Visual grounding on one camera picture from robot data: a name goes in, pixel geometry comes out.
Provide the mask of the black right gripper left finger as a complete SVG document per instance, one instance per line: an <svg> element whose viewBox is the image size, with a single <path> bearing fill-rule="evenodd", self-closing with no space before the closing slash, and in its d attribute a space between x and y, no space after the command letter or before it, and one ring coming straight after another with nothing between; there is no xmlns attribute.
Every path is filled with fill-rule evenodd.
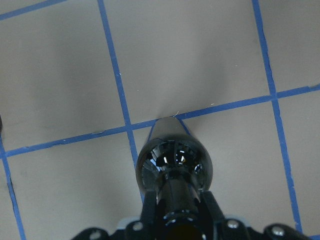
<svg viewBox="0 0 320 240"><path fill-rule="evenodd" d="M143 225L154 225L157 219L157 193L147 191L144 195L140 221Z"/></svg>

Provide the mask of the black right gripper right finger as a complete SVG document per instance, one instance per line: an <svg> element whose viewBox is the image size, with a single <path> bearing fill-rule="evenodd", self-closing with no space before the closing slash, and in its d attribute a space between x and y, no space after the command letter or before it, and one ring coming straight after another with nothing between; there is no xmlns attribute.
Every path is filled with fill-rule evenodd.
<svg viewBox="0 0 320 240"><path fill-rule="evenodd" d="M208 223L217 223L225 219L213 193L211 191L202 191L200 193L201 215Z"/></svg>

